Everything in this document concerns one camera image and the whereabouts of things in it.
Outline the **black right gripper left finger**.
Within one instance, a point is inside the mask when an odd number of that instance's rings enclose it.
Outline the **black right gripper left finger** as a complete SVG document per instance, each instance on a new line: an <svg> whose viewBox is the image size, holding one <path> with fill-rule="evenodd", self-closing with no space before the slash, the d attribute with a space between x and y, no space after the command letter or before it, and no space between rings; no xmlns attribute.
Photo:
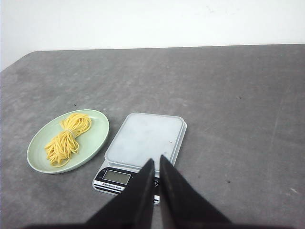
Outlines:
<svg viewBox="0 0 305 229"><path fill-rule="evenodd" d="M154 161L149 159L129 186L85 225L91 229L149 229L154 200Z"/></svg>

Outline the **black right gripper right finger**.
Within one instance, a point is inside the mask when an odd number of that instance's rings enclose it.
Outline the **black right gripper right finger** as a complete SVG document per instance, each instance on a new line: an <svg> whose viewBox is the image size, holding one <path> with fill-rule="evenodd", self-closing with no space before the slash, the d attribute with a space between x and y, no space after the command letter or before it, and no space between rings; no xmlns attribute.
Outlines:
<svg viewBox="0 0 305 229"><path fill-rule="evenodd" d="M160 158L160 192L165 229L228 229L232 222L196 192L165 156Z"/></svg>

